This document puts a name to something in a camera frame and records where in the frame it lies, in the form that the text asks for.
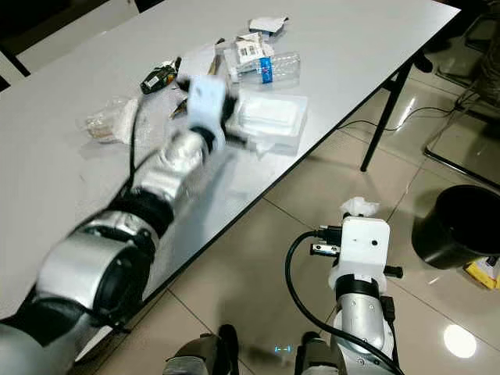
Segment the yellow white packet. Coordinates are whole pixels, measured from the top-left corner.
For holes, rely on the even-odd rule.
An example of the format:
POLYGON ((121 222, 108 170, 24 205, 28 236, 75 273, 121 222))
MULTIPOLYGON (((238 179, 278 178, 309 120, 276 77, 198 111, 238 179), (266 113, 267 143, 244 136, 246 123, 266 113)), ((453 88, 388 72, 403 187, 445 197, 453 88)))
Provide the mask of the yellow white packet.
POLYGON ((472 261, 464 270, 487 289, 500 289, 500 256, 472 261))

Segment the robot right leg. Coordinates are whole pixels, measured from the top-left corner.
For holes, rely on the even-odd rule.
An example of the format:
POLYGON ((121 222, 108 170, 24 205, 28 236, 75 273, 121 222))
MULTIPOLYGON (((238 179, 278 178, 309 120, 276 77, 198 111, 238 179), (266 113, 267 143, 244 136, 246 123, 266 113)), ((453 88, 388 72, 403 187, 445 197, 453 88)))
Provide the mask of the robot right leg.
POLYGON ((294 375, 340 375, 342 357, 317 332, 302 335, 296 350, 294 375))

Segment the brown fabric chair chrome frame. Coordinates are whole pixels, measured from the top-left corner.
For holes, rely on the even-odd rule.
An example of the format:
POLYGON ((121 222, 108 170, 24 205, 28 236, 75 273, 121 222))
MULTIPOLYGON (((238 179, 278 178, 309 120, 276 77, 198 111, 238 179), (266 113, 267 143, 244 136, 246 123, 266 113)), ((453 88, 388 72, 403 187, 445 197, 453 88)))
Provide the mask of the brown fabric chair chrome frame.
POLYGON ((423 154, 448 168, 500 190, 500 11, 478 16, 459 39, 459 49, 437 62, 434 75, 462 90, 452 118, 424 146, 423 154), (480 143, 449 150, 460 119, 481 123, 480 143))

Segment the white barcode wrapper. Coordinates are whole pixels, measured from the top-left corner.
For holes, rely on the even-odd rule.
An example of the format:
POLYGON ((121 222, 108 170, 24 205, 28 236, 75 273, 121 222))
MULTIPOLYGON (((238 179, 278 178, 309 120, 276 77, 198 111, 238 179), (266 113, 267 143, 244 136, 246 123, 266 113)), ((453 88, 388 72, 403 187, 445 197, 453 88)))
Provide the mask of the white barcode wrapper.
POLYGON ((269 44, 270 32, 254 31, 237 36, 234 41, 238 64, 246 64, 263 57, 275 55, 273 46, 269 44))

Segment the black rubbish bin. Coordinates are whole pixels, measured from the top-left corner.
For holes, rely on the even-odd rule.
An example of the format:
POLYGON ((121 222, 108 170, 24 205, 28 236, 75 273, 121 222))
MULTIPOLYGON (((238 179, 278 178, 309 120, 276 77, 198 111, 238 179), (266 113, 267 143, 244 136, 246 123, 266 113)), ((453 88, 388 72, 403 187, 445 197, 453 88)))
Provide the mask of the black rubbish bin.
POLYGON ((411 243, 426 264, 440 270, 500 257, 500 194, 471 184, 444 189, 415 222, 411 243))

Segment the clear bottle blue label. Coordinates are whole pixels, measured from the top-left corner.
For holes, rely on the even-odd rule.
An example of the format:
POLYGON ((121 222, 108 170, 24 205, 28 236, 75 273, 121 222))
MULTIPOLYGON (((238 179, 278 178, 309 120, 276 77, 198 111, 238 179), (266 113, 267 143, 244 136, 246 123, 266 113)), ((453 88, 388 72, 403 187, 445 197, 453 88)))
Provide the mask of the clear bottle blue label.
POLYGON ((297 80, 301 72, 301 56, 285 52, 253 59, 237 68, 240 84, 275 84, 297 80))

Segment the black table leg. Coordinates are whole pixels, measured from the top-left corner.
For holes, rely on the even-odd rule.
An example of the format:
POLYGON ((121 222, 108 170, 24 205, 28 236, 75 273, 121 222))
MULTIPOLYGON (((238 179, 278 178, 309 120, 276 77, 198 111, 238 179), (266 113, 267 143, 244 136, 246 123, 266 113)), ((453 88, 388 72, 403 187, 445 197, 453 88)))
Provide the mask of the black table leg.
POLYGON ((390 75, 390 77, 382 84, 382 88, 385 88, 389 92, 389 96, 375 126, 375 131, 373 132, 368 149, 363 157, 363 161, 359 169, 361 172, 366 172, 369 168, 374 152, 377 150, 377 146, 382 138, 382 135, 386 131, 388 121, 391 118, 393 109, 398 101, 399 95, 402 93, 402 89, 405 86, 405 82, 412 67, 413 57, 404 61, 404 63, 400 65, 400 67, 397 68, 397 70, 393 72, 393 74, 390 75))

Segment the black snack packet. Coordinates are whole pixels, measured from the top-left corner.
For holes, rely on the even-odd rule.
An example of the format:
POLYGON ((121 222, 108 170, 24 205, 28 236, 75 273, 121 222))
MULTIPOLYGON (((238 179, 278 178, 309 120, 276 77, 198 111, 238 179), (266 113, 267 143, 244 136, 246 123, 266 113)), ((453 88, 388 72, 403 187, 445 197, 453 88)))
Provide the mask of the black snack packet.
POLYGON ((182 58, 178 56, 175 60, 165 61, 155 66, 140 83, 142 94, 149 95, 165 88, 165 86, 171 85, 177 78, 181 61, 182 58))

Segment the clear plastic tray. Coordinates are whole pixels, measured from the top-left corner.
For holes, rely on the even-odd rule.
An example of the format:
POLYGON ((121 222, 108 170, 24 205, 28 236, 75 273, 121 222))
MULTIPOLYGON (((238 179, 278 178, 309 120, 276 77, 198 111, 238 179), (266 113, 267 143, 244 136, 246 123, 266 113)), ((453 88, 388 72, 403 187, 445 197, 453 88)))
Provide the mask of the clear plastic tray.
POLYGON ((301 95, 240 90, 231 130, 259 154, 295 155, 308 106, 309 99, 301 95))

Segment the robot left leg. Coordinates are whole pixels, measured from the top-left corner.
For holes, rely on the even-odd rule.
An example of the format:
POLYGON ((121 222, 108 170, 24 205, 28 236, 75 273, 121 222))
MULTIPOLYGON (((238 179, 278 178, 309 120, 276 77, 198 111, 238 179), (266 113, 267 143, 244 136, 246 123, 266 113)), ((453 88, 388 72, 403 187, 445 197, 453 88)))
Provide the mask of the robot left leg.
POLYGON ((238 334, 231 324, 204 333, 166 360, 162 375, 239 375, 238 334))

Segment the white paper sheet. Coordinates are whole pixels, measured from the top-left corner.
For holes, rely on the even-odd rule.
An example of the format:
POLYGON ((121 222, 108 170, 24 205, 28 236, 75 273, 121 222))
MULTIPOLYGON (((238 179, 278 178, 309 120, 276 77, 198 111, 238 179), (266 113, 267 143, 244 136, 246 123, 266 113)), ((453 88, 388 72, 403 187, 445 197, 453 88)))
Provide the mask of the white paper sheet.
POLYGON ((209 43, 201 45, 181 56, 177 81, 185 81, 191 77, 210 75, 217 76, 219 63, 217 62, 218 47, 209 43))

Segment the small white packet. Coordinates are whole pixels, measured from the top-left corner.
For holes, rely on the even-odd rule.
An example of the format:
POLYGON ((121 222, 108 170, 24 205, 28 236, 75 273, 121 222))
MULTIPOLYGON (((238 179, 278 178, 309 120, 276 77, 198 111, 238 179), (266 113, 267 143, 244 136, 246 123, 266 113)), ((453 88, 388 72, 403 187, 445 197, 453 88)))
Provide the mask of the small white packet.
POLYGON ((260 16, 248 21, 248 30, 268 35, 278 34, 287 21, 289 21, 287 16, 260 16))

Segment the white tissue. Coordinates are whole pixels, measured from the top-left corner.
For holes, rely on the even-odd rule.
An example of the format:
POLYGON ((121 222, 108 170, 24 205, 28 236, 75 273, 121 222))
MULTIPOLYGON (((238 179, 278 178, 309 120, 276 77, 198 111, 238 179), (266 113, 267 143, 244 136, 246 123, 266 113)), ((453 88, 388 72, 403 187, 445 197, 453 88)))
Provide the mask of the white tissue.
POLYGON ((370 202, 364 197, 357 196, 350 198, 340 204, 341 218, 347 217, 375 217, 380 209, 379 202, 370 202))

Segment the robot leg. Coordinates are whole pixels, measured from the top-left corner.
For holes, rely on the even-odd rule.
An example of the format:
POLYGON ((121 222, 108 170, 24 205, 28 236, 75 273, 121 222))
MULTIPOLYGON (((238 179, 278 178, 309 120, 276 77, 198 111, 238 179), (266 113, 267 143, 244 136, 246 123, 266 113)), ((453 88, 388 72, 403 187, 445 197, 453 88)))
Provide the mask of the robot leg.
POLYGON ((166 360, 162 375, 239 375, 238 334, 231 324, 204 333, 166 360))
POLYGON ((302 335, 296 350, 294 375, 340 375, 342 357, 317 332, 302 335))

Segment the clear plastic bag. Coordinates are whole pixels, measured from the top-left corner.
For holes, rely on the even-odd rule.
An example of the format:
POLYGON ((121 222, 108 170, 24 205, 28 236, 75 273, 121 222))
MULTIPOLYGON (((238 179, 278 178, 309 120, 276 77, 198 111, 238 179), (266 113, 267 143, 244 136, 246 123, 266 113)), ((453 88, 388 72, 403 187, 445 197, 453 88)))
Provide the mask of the clear plastic bag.
POLYGON ((100 110, 86 116, 80 129, 99 143, 131 143, 139 97, 119 96, 110 99, 100 110))

